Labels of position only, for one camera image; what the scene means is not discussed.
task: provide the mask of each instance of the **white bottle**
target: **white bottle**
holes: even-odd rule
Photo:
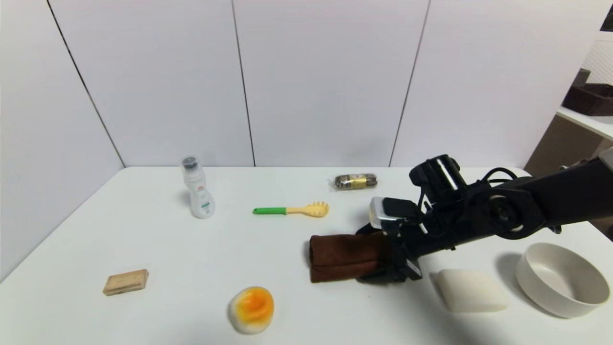
[[[215,212],[213,197],[205,186],[204,171],[194,157],[185,158],[181,162],[183,181],[191,194],[191,209],[198,218],[209,218]]]

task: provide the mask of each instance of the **white sponge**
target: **white sponge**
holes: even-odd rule
[[[451,311],[501,311],[509,300],[491,275],[472,269],[444,269],[438,285]]]

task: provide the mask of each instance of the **wooden block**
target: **wooden block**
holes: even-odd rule
[[[146,269],[116,274],[107,279],[107,284],[102,292],[107,296],[112,296],[142,290],[147,284],[147,277],[149,277],[149,272]]]

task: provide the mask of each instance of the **egg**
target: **egg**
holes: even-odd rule
[[[228,306],[228,318],[237,331],[256,334],[264,331],[272,321],[275,302],[268,290],[254,286],[236,295]]]

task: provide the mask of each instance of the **green handle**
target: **green handle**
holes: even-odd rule
[[[287,214],[285,207],[262,207],[253,209],[253,214]]]

